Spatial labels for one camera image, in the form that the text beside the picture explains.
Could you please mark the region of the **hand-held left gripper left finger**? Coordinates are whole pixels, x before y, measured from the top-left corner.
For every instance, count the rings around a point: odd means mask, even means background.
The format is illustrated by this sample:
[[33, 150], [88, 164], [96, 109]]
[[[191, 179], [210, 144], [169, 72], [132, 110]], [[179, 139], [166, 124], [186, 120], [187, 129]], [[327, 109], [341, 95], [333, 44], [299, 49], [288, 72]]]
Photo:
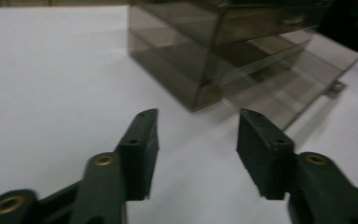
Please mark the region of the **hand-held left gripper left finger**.
[[127, 224], [128, 201], [150, 195], [158, 156], [158, 110], [140, 112], [112, 152], [89, 159], [70, 224]]

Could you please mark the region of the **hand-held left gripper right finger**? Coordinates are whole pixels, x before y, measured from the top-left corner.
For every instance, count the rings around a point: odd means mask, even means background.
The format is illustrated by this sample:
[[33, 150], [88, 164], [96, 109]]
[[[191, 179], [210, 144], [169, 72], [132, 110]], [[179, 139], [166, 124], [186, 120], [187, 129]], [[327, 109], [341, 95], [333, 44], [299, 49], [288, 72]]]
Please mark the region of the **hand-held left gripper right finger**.
[[358, 188], [322, 154], [295, 143], [262, 114], [240, 112], [237, 152], [261, 196], [289, 196], [292, 224], [358, 224]]

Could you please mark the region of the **large smoky transparent drawer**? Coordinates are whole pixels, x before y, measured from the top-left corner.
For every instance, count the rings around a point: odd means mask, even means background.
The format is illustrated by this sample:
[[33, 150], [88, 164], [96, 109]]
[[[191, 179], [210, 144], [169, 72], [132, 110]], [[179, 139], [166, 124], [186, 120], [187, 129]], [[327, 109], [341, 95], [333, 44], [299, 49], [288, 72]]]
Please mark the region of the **large smoky transparent drawer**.
[[288, 128], [319, 97], [339, 94], [338, 80], [358, 52], [311, 29], [231, 44], [218, 79], [222, 99]]

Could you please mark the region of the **smoky transparent drawer cabinet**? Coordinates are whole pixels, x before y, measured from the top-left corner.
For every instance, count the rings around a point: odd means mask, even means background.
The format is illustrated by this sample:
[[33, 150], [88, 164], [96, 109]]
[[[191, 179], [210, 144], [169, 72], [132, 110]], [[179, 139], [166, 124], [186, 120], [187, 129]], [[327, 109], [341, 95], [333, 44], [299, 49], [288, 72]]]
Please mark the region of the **smoky transparent drawer cabinet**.
[[334, 0], [130, 0], [130, 54], [185, 107], [197, 111], [219, 101], [218, 79], [227, 68], [213, 41], [223, 14], [240, 7], [322, 6]]

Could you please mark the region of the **small smoky transparent drawer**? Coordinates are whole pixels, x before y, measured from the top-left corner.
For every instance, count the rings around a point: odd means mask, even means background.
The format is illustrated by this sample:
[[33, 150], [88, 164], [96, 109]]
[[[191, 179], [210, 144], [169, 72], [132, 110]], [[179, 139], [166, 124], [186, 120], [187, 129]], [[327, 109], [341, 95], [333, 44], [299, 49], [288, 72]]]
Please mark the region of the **small smoky transparent drawer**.
[[215, 46], [280, 35], [318, 26], [327, 7], [240, 7], [223, 14]]

